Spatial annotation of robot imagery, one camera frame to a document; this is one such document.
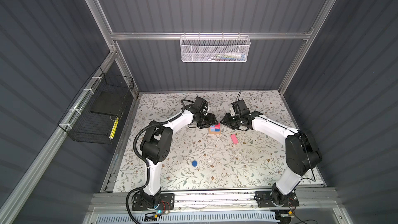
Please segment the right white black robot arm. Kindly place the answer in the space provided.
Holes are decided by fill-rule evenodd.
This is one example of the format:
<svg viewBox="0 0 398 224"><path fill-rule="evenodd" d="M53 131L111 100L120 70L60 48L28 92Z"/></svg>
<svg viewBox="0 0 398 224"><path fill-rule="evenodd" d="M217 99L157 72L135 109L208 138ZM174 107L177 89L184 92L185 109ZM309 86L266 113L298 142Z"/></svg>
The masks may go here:
<svg viewBox="0 0 398 224"><path fill-rule="evenodd" d="M322 154L310 132L290 128L277 123L258 111L251 112L244 100L232 103L234 115L226 113L221 123L232 130L254 130L264 133L285 148L287 168L272 185L268 199L275 206L287 206L293 199L293 191L308 171L322 161Z"/></svg>

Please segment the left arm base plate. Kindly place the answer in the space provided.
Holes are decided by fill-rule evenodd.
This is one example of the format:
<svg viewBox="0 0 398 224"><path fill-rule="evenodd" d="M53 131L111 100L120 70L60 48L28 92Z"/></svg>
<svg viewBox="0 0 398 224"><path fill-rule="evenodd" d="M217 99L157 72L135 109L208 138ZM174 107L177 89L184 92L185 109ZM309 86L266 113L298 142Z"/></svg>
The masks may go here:
<svg viewBox="0 0 398 224"><path fill-rule="evenodd" d="M155 196L150 196L144 192L134 194L131 203L131 210L133 211L158 211L158 210L173 210L174 209L174 194L160 193Z"/></svg>

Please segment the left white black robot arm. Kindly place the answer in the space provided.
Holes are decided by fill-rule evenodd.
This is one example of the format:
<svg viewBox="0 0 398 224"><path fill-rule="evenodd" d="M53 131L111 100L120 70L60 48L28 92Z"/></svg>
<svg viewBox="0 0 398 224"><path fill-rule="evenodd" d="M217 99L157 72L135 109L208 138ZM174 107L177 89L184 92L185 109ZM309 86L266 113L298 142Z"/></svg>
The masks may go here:
<svg viewBox="0 0 398 224"><path fill-rule="evenodd" d="M215 115L208 112L209 103L205 99L197 96L194 101L183 99L181 103L180 112L165 121L151 121L133 141L135 154L146 164L145 185L140 188L140 196L154 206L160 201L161 166L170 153L173 134L194 122L199 129L218 124Z"/></svg>

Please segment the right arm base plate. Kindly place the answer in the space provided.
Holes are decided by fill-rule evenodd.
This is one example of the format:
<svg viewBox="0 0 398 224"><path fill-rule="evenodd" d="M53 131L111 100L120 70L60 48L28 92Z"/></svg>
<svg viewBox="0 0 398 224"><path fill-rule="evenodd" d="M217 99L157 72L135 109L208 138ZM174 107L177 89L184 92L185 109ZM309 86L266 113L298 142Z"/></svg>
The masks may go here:
<svg viewBox="0 0 398 224"><path fill-rule="evenodd" d="M256 191L254 200L258 207L298 207L299 201L295 191L283 195L276 190Z"/></svg>

